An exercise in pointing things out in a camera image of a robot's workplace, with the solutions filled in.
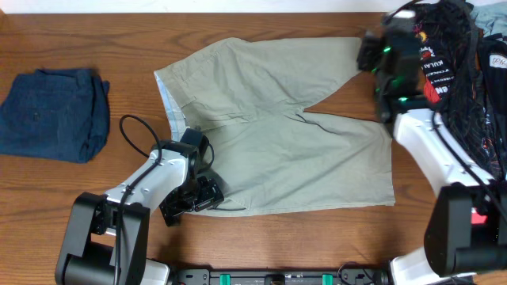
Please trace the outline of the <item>black printed garment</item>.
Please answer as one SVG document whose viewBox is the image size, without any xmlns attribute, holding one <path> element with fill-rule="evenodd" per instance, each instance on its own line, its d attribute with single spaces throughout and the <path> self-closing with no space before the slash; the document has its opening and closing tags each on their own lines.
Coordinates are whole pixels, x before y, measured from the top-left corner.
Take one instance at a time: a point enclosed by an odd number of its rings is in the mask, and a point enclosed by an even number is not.
<svg viewBox="0 0 507 285">
<path fill-rule="evenodd" d="M 479 29 L 464 1 L 415 4 L 414 33 L 421 41 L 421 68 L 434 88 L 445 127 L 479 167 L 495 179 L 506 176 L 492 100 L 476 67 Z"/>
</svg>

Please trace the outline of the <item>khaki green shorts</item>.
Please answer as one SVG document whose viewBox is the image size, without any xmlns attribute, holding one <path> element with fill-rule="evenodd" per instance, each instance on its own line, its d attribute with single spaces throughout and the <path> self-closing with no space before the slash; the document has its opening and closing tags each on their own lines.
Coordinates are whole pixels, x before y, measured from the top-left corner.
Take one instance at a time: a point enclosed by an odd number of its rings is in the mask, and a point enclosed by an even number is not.
<svg viewBox="0 0 507 285">
<path fill-rule="evenodd" d="M 215 217 L 391 206 L 380 123 L 313 113 L 358 74 L 356 37 L 227 38 L 156 70 L 172 135 L 200 130 L 224 201 Z"/>
</svg>

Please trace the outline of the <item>light grey-blue garment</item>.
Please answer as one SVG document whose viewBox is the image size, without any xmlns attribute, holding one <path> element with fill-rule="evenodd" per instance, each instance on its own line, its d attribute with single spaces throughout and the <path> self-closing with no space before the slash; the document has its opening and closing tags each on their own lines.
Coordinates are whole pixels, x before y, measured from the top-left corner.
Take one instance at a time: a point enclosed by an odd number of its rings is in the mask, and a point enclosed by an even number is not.
<svg viewBox="0 0 507 285">
<path fill-rule="evenodd" d="M 506 37 L 506 2 L 475 6 L 471 18 L 484 36 L 501 34 Z"/>
</svg>

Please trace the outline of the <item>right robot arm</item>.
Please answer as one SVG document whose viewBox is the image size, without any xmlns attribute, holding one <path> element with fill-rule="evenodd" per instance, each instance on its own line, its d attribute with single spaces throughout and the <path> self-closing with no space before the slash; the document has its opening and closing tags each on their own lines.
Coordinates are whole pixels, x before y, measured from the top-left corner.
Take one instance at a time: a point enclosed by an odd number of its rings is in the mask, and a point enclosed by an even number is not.
<svg viewBox="0 0 507 285">
<path fill-rule="evenodd" d="M 375 75 L 378 120 L 409 151 L 436 196 L 424 245 L 390 262 L 391 282 L 465 283 L 506 268 L 506 183 L 478 167 L 418 90 L 414 20 L 407 8 L 386 14 L 383 35 L 366 33 L 357 57 L 359 69 Z"/>
</svg>

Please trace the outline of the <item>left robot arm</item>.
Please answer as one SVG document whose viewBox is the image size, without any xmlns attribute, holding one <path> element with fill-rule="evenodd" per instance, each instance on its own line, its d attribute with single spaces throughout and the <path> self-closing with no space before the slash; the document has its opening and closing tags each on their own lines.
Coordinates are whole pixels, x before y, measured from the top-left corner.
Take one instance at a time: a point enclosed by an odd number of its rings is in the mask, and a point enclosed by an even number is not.
<svg viewBox="0 0 507 285">
<path fill-rule="evenodd" d="M 157 142 L 147 161 L 103 195 L 74 202 L 55 269 L 58 284 L 169 284 L 168 265 L 147 259 L 150 218 L 160 210 L 167 226 L 187 212 L 224 200 L 203 159 L 212 148 L 200 131 Z"/>
</svg>

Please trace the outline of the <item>red printed t-shirt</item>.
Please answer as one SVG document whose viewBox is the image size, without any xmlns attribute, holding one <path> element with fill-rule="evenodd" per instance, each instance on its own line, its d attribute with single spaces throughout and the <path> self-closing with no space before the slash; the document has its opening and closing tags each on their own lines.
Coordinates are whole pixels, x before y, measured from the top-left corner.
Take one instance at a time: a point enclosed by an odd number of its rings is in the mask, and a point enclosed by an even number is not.
<svg viewBox="0 0 507 285">
<path fill-rule="evenodd" d="M 426 78 L 423 93 L 430 103 L 436 104 L 445 94 L 448 93 L 448 87 L 445 85 L 441 87 L 434 87 L 431 81 Z"/>
</svg>

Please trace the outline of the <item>folded navy blue shorts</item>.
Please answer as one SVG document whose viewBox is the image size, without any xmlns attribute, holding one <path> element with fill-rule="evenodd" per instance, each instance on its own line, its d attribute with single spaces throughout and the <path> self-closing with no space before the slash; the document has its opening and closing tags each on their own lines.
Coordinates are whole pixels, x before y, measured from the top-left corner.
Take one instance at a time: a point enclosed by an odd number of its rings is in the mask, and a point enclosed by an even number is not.
<svg viewBox="0 0 507 285">
<path fill-rule="evenodd" d="M 1 153 L 87 163 L 105 147 L 110 83 L 95 70 L 35 70 L 1 104 Z"/>
</svg>

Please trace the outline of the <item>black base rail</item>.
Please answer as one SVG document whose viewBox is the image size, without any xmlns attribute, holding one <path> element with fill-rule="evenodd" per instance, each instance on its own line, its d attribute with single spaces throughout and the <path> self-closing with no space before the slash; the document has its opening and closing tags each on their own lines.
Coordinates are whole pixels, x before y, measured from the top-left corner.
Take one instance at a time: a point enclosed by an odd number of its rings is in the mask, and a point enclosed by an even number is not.
<svg viewBox="0 0 507 285">
<path fill-rule="evenodd" d="M 388 285 L 386 270 L 339 268 L 335 271 L 216 271 L 185 269 L 170 277 L 173 285 Z"/>
</svg>

